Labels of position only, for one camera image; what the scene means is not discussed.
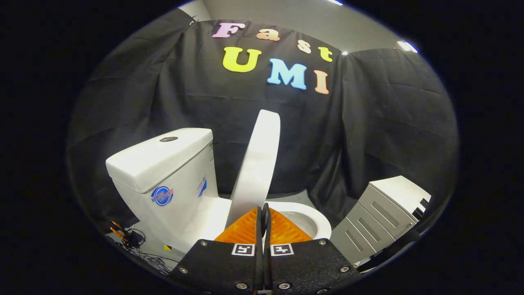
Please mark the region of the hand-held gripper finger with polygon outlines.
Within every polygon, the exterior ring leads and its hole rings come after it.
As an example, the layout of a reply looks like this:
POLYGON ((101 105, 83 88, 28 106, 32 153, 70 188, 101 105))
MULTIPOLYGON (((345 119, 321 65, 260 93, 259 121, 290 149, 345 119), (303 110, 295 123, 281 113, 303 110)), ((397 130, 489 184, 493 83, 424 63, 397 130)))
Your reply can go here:
POLYGON ((247 228, 229 241, 199 239, 169 274, 169 280, 194 295, 256 295, 263 289, 261 208, 245 216, 247 228))
POLYGON ((309 237, 268 204, 263 213, 263 282, 273 295, 335 295, 361 279, 328 238, 309 237))

